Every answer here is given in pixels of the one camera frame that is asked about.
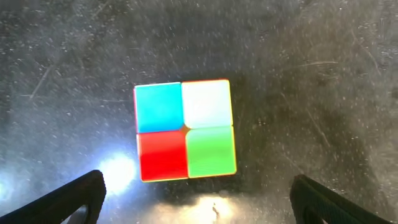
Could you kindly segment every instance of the green square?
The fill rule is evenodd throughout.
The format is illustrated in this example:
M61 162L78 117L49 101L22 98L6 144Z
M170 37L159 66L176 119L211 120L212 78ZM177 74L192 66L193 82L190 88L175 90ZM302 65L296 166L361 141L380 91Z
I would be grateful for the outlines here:
M193 129L186 139L189 178L236 173L233 127Z

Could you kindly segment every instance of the blue tile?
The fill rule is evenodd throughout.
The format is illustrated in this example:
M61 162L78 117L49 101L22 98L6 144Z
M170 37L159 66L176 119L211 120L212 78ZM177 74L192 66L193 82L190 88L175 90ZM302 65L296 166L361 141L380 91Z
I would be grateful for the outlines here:
M181 83L135 88L138 133L175 131L183 126Z

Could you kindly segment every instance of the red tile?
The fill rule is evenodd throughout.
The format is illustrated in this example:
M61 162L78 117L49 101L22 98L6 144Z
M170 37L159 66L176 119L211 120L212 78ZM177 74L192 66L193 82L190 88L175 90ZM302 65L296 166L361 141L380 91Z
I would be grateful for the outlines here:
M180 131L137 135L143 182L188 178L185 136Z

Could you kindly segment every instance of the cube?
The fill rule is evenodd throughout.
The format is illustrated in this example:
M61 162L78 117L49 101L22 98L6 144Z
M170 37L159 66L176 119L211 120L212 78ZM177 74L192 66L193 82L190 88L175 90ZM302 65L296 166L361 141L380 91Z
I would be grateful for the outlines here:
M232 127L194 129L186 142L189 178L236 173Z
M137 135L141 180L188 178L185 136L180 131Z
M182 83L184 123L190 129L232 126L228 80Z
M176 131L183 126L181 83L136 86L134 96L138 133Z

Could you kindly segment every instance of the scratched surface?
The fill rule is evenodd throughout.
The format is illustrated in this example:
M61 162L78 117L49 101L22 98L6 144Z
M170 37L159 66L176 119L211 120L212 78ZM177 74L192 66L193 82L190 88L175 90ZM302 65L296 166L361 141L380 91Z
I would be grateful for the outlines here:
M238 173L142 184L134 86L220 77ZM0 215L92 169L99 223L294 223L297 174L396 222L397 1L1 1Z

